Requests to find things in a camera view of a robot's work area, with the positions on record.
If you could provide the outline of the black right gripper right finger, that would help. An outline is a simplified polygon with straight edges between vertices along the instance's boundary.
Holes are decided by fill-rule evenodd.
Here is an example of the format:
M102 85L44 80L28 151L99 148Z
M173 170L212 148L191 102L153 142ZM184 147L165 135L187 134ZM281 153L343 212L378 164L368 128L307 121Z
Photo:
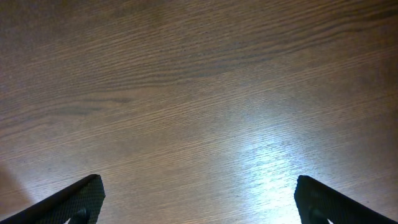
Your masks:
M300 175L294 199L302 224L397 224L307 175Z

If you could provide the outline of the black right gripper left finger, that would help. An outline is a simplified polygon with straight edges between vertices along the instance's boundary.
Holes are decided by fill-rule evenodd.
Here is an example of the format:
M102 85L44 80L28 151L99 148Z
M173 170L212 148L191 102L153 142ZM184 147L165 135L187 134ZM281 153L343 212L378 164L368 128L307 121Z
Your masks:
M91 174L1 224L96 224L104 199L101 176Z

